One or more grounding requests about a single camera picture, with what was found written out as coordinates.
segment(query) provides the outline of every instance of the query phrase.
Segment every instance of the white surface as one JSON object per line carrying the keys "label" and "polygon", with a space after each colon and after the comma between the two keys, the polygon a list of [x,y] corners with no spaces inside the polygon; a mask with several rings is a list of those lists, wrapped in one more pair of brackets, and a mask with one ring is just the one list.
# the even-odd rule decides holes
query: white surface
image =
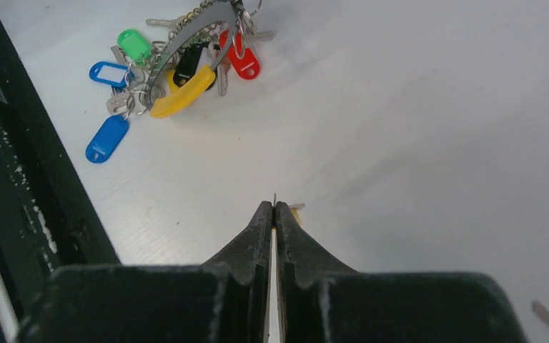
{"label": "white surface", "polygon": [[277,36],[256,46],[256,80],[231,73],[225,98],[133,118],[90,164],[110,88],[89,68],[120,31],[162,40],[144,20],[196,4],[0,1],[124,263],[203,262],[277,192],[359,270],[492,275],[549,342],[530,310],[549,307],[549,0],[266,0],[256,22]]}

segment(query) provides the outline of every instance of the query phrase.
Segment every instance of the blue key tag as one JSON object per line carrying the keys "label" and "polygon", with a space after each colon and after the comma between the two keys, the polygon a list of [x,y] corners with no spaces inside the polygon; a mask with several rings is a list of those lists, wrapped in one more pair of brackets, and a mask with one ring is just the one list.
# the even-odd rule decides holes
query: blue key tag
{"label": "blue key tag", "polygon": [[117,148],[129,130],[129,122],[123,116],[110,116],[85,149],[85,157],[93,163],[105,162]]}
{"label": "blue key tag", "polygon": [[125,87],[125,73],[127,67],[111,62],[98,62],[89,70],[89,78],[95,82],[109,84],[115,87]]}

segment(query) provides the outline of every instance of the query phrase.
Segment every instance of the red key tag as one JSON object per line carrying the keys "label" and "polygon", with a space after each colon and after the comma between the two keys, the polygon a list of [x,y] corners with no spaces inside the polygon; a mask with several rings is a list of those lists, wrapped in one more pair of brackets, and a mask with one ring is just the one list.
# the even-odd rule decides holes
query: red key tag
{"label": "red key tag", "polygon": [[[219,45],[224,46],[226,44],[226,38],[228,38],[228,30],[223,31],[219,35]],[[242,39],[241,34],[238,33],[235,37],[236,39],[236,45],[242,46]],[[235,52],[235,47],[231,46],[228,52],[226,53],[226,57],[228,57],[230,64],[232,65],[232,68],[237,71],[237,74],[239,74],[240,77],[246,80],[253,80],[257,77],[259,74],[259,62],[257,61],[256,56],[254,55],[253,51],[249,48],[245,48],[245,55],[242,59],[240,59],[237,55],[237,52]]]}

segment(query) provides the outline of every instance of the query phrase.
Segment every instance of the green key tag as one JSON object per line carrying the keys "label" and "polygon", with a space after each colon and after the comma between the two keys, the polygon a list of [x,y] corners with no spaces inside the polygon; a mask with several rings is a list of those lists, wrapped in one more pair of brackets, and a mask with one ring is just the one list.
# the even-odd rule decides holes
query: green key tag
{"label": "green key tag", "polygon": [[127,29],[117,38],[117,44],[123,49],[136,64],[141,65],[142,60],[150,56],[152,46],[136,29]]}

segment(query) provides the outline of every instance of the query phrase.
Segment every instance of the yellow key tag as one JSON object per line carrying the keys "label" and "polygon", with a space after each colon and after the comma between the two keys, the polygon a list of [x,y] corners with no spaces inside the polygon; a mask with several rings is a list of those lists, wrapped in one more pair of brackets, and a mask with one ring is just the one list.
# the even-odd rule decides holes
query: yellow key tag
{"label": "yellow key tag", "polygon": [[150,110],[150,116],[165,118],[187,108],[197,100],[210,84],[216,79],[216,74],[207,65],[203,66],[184,86],[169,96],[159,98]]}

